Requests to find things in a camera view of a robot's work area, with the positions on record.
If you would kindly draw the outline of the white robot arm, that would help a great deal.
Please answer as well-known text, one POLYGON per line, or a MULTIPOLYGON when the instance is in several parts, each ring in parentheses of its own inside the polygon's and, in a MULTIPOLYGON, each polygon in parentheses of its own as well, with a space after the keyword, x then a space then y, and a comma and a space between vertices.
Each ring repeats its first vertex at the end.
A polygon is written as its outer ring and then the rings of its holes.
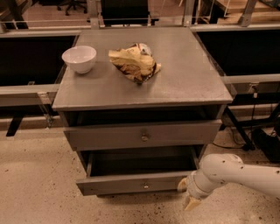
POLYGON ((280 199, 280 168, 244 164, 235 154, 209 154, 178 183, 178 191, 186 191, 185 210, 192 211, 213 191, 228 183, 236 183, 280 199))

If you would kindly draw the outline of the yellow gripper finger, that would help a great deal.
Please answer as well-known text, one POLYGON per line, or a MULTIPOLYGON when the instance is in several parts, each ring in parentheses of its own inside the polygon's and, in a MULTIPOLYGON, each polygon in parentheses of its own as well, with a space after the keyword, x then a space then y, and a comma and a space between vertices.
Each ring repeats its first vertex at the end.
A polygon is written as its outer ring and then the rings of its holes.
POLYGON ((191 211, 201 204, 201 199, 196 199, 193 196, 187 196, 185 200, 185 211, 191 211))
POLYGON ((186 178, 182 178, 179 182, 178 182, 178 186, 177 186, 177 191, 178 192, 185 192, 187 189, 187 179, 186 178))

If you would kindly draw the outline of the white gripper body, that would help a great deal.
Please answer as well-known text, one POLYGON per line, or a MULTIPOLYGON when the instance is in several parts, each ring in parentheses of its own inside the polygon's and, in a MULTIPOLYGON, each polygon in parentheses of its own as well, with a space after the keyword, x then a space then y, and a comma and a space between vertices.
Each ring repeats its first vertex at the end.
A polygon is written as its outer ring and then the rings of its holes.
POLYGON ((201 171, 193 171, 187 176, 187 191, 196 199, 203 200, 213 192, 213 183, 201 171))

